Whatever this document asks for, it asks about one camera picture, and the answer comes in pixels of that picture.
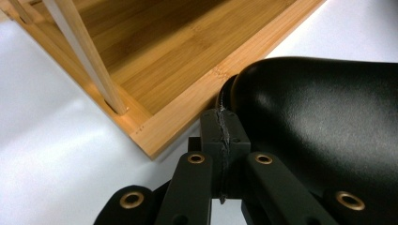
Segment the wooden shelf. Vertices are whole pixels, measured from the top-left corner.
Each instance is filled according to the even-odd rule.
[[[155,158],[213,104],[230,76],[263,58],[321,3],[74,1],[129,107],[124,115],[106,105],[41,2],[23,4],[33,24],[20,23],[146,154]]]

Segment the wooden shelf edge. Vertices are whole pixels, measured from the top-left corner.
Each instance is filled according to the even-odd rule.
[[[152,159],[172,143],[208,108],[225,81],[249,64],[264,58],[325,0],[298,0],[232,52],[170,104],[130,132],[130,137]]]

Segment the hole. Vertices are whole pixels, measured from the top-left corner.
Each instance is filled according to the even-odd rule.
[[[321,222],[314,217],[308,217],[307,218],[307,225],[321,225]]]
[[[233,142],[233,143],[240,143],[240,139],[238,139],[238,138],[233,138],[233,139],[232,139],[232,142]]]
[[[123,195],[119,203],[125,209],[132,209],[140,206],[143,201],[144,195],[141,192],[132,191]]]
[[[176,215],[173,219],[174,225],[185,225],[188,224],[188,218],[184,215]]]
[[[272,163],[272,158],[271,157],[266,156],[266,155],[262,155],[262,154],[257,155],[257,157],[255,157],[255,160],[257,162],[259,162],[261,164],[265,164],[265,165],[268,165],[268,164]]]
[[[205,161],[205,157],[199,154],[190,155],[188,157],[190,163],[199,164]]]
[[[337,202],[349,209],[356,211],[365,209],[365,203],[360,198],[346,191],[337,192],[336,199]]]

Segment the wooden shelf panel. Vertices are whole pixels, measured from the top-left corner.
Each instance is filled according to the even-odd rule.
[[[41,3],[25,5],[41,17],[26,29],[154,158],[212,104],[230,76],[263,58],[322,2],[75,1],[130,108],[122,116],[106,109]]]

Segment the white surface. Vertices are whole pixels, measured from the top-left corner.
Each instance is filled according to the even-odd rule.
[[[398,62],[398,3],[329,0],[268,57]],[[195,124],[156,161],[15,22],[0,22],[0,225],[92,224],[120,188],[171,178]],[[213,201],[212,224],[245,224]]]

